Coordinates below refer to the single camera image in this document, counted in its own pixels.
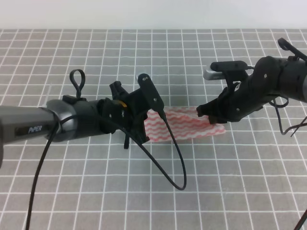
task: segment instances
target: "black wire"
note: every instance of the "black wire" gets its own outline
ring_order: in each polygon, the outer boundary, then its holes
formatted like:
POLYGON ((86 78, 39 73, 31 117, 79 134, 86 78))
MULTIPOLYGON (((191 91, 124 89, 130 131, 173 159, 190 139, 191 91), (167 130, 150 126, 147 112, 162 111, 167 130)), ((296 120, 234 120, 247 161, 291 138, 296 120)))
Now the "black wire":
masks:
POLYGON ((302 215, 301 219, 299 220, 299 222, 297 223, 297 225, 295 226, 294 230, 300 230, 301 227, 303 226, 304 222, 307 219, 307 209, 304 212, 304 214, 302 215))
POLYGON ((31 194, 30 194, 29 208, 28 208, 27 222, 26 222, 26 225, 25 225, 25 230, 29 230, 30 229, 30 221, 31 221, 32 207, 33 207, 33 201, 34 201, 34 194, 35 194, 35 189, 36 189, 36 184, 37 184, 39 172, 40 172, 40 170, 42 168, 44 159, 46 157, 46 154, 48 152, 50 144, 51 144, 53 138, 55 137, 55 135, 57 133, 58 128, 59 128, 59 124, 56 123, 54 125, 54 127, 52 128, 50 137, 48 139, 48 142, 47 142, 47 144, 45 146, 45 149, 44 149, 43 154, 42 154, 42 156, 41 156, 41 158, 39 160, 39 163, 38 163, 38 166, 37 166, 37 169, 36 169, 36 172, 35 172, 35 176, 34 176, 33 184, 32 184, 32 189, 31 189, 31 194))
MULTIPOLYGON (((52 142, 52 140, 54 139, 56 133, 57 133, 57 130, 59 128, 59 125, 63 125, 65 122, 69 121, 69 120, 72 120, 72 119, 75 119, 77 117, 80 117, 80 115, 72 115, 72 116, 69 116, 65 119, 63 119, 62 121, 60 121, 60 123, 56 123, 54 125, 54 127, 52 128, 52 131, 51 131, 51 134, 50 134, 50 137, 48 139, 48 142, 44 148, 44 151, 42 153, 42 156, 40 158, 40 161, 38 163, 38 166, 37 166, 37 169, 36 169, 36 172, 35 172, 35 176, 34 176, 34 179, 33 179, 33 184, 32 184, 32 189, 31 189, 31 194, 30 194, 30 200, 29 200, 29 208, 28 208, 28 213, 27 213, 27 221, 26 221, 26 225, 25 225, 25 230, 29 230, 30 228, 30 222, 31 222, 31 214, 32 214, 32 208, 33 208, 33 201, 34 201, 34 195, 35 195, 35 189, 36 189, 36 184, 37 184, 37 180, 38 180, 38 176, 39 176, 39 173, 40 173, 40 170, 42 168, 42 165, 43 165, 43 162, 44 162, 44 159, 46 157, 46 154, 48 152, 48 149, 50 147, 50 144, 52 142)), ((183 161, 183 158, 182 158, 182 155, 181 155, 181 152, 180 152, 180 149, 179 149, 179 146, 176 142, 176 139, 173 135, 173 132, 167 122, 167 119, 166 119, 166 115, 165 113, 162 114, 161 118, 163 119, 163 121, 165 122, 166 126, 167 126, 167 129, 172 137, 172 140, 175 144, 175 147, 178 151, 178 155, 180 157, 180 161, 181 161, 181 164, 182 164, 182 170, 183 170, 183 186, 182 187, 179 187, 170 177, 169 175, 165 172, 165 170, 161 167, 161 165, 156 161, 156 159, 150 154, 150 152, 136 139, 134 138, 134 136, 129 133, 125 128, 119 126, 118 124, 116 124, 115 122, 113 122, 112 120, 110 119, 106 119, 106 118, 103 118, 101 116, 99 117, 96 117, 98 120, 102 121, 102 122, 106 122, 106 123, 109 123, 113 126, 115 126, 117 129, 121 130, 122 132, 124 132, 127 136, 129 136, 129 138, 131 138, 145 153, 146 155, 153 161, 153 163, 158 167, 158 169, 162 172, 162 174, 167 178, 167 180, 178 190, 184 190, 187 186, 187 173, 186 173, 186 167, 185 167, 185 164, 184 164, 184 161, 183 161)))
POLYGON ((295 125, 295 126, 291 126, 291 127, 287 128, 285 131, 283 131, 282 121, 281 121, 280 114, 279 114, 279 111, 278 111, 278 105, 276 104, 276 100, 275 100, 275 99, 273 100, 273 103, 272 103, 271 105, 275 108, 275 111, 276 111, 276 114, 277 114, 277 118, 278 118, 279 130, 280 130, 280 133, 281 133, 282 135, 286 135, 291 129, 296 128, 296 130, 295 130, 295 131, 293 132, 293 134, 291 135, 291 136, 293 136, 294 133, 295 133, 300 127, 307 126, 307 123, 304 123, 304 122, 307 120, 307 117, 305 117, 304 120, 303 120, 300 124, 295 125))
MULTIPOLYGON (((69 116, 65 119, 63 119, 60 123, 63 124, 71 119, 74 119, 74 118, 77 118, 77 117, 80 117, 80 115, 72 115, 72 116, 69 116)), ((98 116, 96 117, 96 119, 102 121, 102 122, 105 122, 105 123, 109 123, 110 125, 114 126, 116 129, 119 129, 121 130, 123 133, 125 133, 129 138, 131 138, 144 152, 145 154, 153 161, 153 163, 157 166, 157 168, 162 172, 162 174, 167 178, 167 180, 178 190, 184 190, 187 186, 187 173, 186 173, 186 167, 185 167, 185 164, 184 164, 184 161, 183 161, 183 158, 182 158, 182 155, 181 155, 181 152, 180 152, 180 149, 179 149, 179 146, 176 142, 176 139, 172 133, 172 130, 167 122, 167 119, 166 119, 166 116, 165 114, 162 114, 161 118, 163 119, 163 121, 165 122, 166 124, 166 127, 172 137, 172 140, 175 144, 175 147, 177 149, 177 152, 178 152, 178 155, 180 157, 180 161, 181 161, 181 165, 182 165, 182 170, 183 170, 183 185, 182 187, 179 187, 170 177, 169 175, 165 172, 165 170, 161 167, 161 165, 156 161, 156 159, 150 154, 150 152, 130 133, 128 132, 125 128, 121 127, 120 125, 116 124, 115 122, 113 122, 111 119, 109 118, 104 118, 104 117, 101 117, 101 116, 98 116)))

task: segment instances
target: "white wall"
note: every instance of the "white wall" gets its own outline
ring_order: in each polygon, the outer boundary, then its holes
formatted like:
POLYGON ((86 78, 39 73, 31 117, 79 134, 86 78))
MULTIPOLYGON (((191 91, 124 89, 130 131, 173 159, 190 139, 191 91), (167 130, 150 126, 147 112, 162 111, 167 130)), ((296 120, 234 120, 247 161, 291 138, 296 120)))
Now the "white wall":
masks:
POLYGON ((307 0, 0 0, 1 28, 307 28, 307 0))

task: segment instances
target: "table surface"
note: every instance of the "table surface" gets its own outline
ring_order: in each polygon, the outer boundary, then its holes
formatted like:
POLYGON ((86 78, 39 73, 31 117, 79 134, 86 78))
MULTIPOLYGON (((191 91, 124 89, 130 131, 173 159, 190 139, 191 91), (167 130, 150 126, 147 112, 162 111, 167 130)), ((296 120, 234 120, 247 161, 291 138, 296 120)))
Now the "table surface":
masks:
MULTIPOLYGON (((135 74, 145 72, 166 105, 198 106, 225 87, 203 80, 206 66, 287 57, 277 46, 280 37, 307 53, 307 30, 3 30, 0 102, 36 107, 75 94, 68 74, 83 69, 89 100, 110 97, 114 81, 131 92, 138 88, 135 74)), ((284 128, 306 112, 306 104, 290 100, 281 109, 284 128)), ((307 129, 282 136, 269 105, 225 128, 223 135, 180 142, 188 173, 183 192, 136 145, 124 150, 120 132, 53 144, 38 180, 31 230, 293 229, 307 208, 307 129)), ((5 146, 1 230, 24 229, 45 144, 37 138, 5 146)), ((146 147, 182 183, 172 144, 146 147)))

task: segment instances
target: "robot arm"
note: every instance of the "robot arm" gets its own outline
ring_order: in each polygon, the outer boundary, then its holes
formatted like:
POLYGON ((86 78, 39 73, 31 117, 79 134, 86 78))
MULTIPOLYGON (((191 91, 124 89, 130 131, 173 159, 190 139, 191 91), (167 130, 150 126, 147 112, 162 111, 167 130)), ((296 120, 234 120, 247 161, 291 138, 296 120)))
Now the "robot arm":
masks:
POLYGON ((211 69, 204 72, 204 78, 226 79, 227 87, 218 98, 200 105, 198 116, 208 115, 211 124, 238 122, 279 96, 306 102, 307 56, 283 38, 278 42, 295 56, 288 59, 263 57, 250 76, 246 70, 252 67, 243 61, 212 63, 211 69))

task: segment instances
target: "towel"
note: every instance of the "towel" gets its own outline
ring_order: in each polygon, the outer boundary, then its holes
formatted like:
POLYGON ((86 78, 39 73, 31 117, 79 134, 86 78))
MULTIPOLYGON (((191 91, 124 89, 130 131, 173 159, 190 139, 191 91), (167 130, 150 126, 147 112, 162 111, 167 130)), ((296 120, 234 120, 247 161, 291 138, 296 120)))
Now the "towel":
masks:
MULTIPOLYGON (((201 138, 225 133, 221 124, 211 125, 208 116, 197 116, 196 107, 165 107, 166 118, 176 140, 201 138)), ((171 136, 159 114, 149 110, 145 131, 150 141, 168 141, 171 136)))

